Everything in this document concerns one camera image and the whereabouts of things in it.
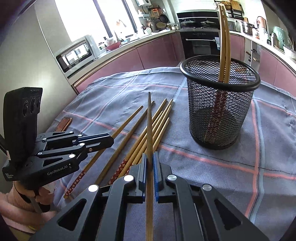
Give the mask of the left hand pink sleeve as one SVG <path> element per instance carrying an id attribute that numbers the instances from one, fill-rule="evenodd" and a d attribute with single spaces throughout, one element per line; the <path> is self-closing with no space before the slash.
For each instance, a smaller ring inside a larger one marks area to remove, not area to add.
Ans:
<path id="1" fill-rule="evenodd" d="M 37 213 L 31 199 L 51 206 L 54 192 L 41 187 L 36 194 L 33 190 L 27 190 L 19 181 L 13 182 L 10 192 L 1 193 L 1 216 L 4 222 L 22 232 L 34 233 L 55 216 L 56 212 L 51 210 Z"/>

